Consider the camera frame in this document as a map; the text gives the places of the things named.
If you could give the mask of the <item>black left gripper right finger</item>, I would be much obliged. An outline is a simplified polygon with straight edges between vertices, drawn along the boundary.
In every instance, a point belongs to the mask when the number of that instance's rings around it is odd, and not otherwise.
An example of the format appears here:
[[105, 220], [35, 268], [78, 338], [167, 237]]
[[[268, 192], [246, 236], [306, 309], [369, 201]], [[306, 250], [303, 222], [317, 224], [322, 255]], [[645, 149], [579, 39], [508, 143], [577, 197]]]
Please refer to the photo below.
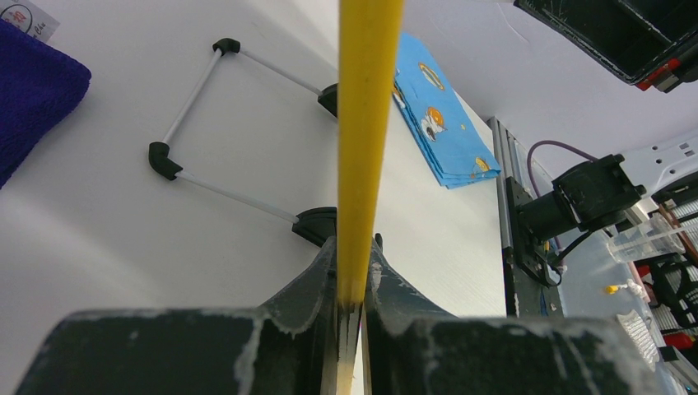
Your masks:
[[380, 239], [365, 293], [368, 394], [657, 394], [618, 323], [596, 318], [459, 318], [393, 269]]

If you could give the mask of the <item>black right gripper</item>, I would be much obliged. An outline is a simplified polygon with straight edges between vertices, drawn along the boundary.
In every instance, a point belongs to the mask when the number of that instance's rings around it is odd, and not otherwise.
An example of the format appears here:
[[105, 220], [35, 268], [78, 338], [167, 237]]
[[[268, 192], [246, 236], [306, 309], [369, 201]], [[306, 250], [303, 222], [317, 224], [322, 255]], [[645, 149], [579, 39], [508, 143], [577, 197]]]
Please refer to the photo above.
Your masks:
[[516, 1], [625, 83], [669, 93], [697, 81], [695, 1]]

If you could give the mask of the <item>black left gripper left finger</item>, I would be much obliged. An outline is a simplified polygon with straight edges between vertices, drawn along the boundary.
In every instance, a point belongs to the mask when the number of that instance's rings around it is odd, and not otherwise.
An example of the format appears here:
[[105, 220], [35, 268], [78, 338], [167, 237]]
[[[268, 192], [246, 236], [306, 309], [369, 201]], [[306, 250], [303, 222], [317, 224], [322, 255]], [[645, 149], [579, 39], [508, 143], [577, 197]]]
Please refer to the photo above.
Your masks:
[[332, 394], [336, 240], [255, 308], [102, 309], [63, 318], [19, 394]]

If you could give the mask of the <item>yellow framed whiteboard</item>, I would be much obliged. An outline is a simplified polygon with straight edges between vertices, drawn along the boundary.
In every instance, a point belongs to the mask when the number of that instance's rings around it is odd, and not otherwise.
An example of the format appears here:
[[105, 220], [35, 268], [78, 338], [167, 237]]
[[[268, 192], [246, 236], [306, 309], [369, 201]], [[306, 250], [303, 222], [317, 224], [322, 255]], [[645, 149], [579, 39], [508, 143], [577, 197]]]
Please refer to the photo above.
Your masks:
[[337, 302], [362, 304], [403, 15], [401, 1], [341, 1]]

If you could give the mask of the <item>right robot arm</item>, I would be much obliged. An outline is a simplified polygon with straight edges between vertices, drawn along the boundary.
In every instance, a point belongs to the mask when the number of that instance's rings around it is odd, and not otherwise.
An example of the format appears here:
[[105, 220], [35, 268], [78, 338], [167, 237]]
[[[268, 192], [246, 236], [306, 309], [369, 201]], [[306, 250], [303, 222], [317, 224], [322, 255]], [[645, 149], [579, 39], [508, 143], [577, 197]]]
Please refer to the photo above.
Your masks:
[[[694, 1], [518, 1], [516, 7], [641, 91], [668, 93], [697, 79]], [[573, 229], [590, 235], [627, 209], [697, 171], [697, 137], [583, 161], [541, 197], [508, 207], [513, 246], [541, 245]]]

